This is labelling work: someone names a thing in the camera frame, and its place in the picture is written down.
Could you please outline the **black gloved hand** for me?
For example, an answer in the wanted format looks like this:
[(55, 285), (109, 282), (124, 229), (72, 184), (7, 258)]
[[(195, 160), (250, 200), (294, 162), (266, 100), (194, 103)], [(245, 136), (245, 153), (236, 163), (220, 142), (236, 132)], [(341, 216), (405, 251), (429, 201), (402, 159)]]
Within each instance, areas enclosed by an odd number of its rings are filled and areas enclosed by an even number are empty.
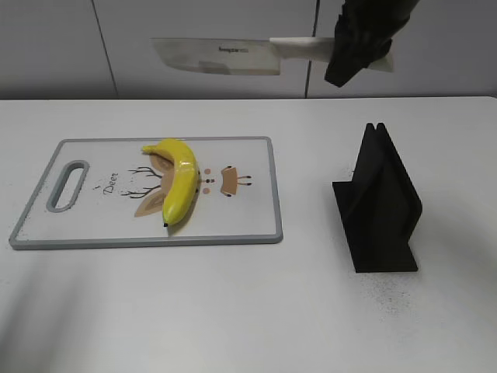
[(346, 1), (335, 25), (325, 81), (344, 86), (358, 72), (385, 57), (393, 36), (410, 20), (418, 0)]

